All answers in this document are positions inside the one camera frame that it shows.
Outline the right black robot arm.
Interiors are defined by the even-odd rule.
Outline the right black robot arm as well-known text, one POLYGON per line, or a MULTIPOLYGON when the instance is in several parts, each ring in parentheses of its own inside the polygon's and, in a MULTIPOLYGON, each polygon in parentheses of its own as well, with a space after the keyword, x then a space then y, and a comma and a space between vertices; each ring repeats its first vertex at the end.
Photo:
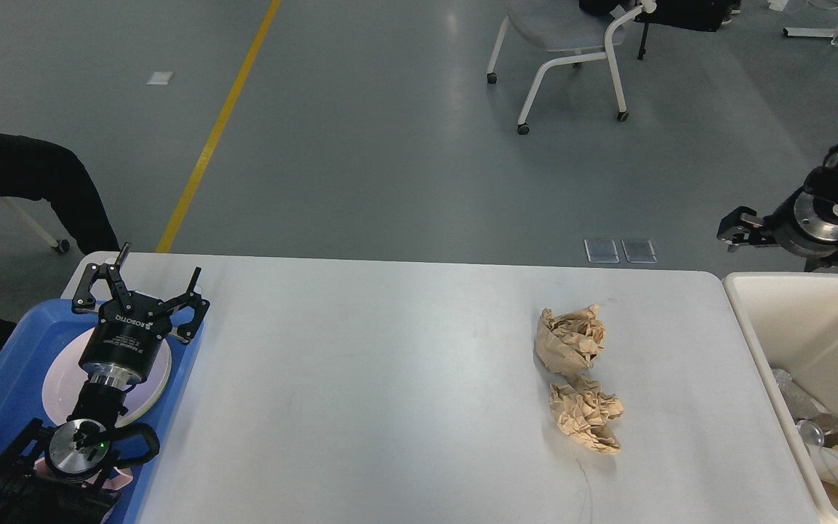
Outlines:
POLYGON ((754 209, 735 208, 719 222, 717 239, 731 253, 743 246, 781 247, 804 258, 806 272, 838 268, 838 144, 774 213, 760 218, 754 209))

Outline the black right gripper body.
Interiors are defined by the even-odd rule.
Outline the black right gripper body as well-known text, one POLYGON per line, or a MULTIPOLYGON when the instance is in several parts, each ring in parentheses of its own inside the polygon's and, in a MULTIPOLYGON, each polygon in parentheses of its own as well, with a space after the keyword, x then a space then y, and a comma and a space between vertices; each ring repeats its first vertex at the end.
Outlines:
POLYGON ((800 258, 838 251, 838 204, 831 200, 798 189, 768 218, 778 245, 800 258))

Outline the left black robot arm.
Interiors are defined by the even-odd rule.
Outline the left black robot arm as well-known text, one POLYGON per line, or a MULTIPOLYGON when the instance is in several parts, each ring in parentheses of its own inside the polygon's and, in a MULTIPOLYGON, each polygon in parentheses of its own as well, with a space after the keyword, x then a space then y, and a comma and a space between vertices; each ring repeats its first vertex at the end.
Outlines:
POLYGON ((210 303, 84 266, 69 301, 32 308, 0 352, 0 523, 133 523, 191 374, 210 303))

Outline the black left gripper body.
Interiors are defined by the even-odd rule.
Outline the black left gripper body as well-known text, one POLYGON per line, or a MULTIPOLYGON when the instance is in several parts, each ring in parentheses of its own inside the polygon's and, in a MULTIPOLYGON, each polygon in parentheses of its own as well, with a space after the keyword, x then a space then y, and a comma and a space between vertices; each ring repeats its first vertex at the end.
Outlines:
POLYGON ((129 311, 119 299, 100 306, 99 324, 79 359, 80 368, 90 377, 114 366, 127 371, 127 385, 143 384, 149 378, 161 339, 172 331, 172 321, 159 298, 131 295, 131 301, 129 311))

